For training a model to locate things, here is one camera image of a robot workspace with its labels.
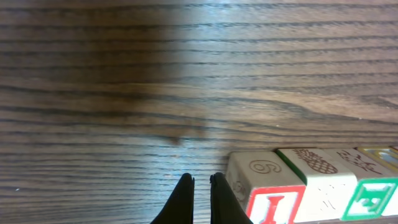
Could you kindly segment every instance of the wooden toy block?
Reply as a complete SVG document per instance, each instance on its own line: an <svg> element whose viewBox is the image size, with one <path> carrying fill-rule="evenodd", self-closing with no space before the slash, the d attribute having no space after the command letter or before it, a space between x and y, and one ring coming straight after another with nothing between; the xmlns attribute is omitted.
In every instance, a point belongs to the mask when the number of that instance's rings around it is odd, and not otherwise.
<svg viewBox="0 0 398 224"><path fill-rule="evenodd" d="M278 149L307 185L294 222L341 218L356 187L355 175L321 149Z"/></svg>
<svg viewBox="0 0 398 224"><path fill-rule="evenodd" d="M226 179L254 224L293 223L305 185L276 153L231 153Z"/></svg>
<svg viewBox="0 0 398 224"><path fill-rule="evenodd" d="M342 220L398 215L398 198L392 199L392 195L398 197L394 193L398 183L394 173L355 149L325 149L325 152L349 168L358 179Z"/></svg>
<svg viewBox="0 0 398 224"><path fill-rule="evenodd" d="M398 150L391 147L358 147L358 151L398 173Z"/></svg>

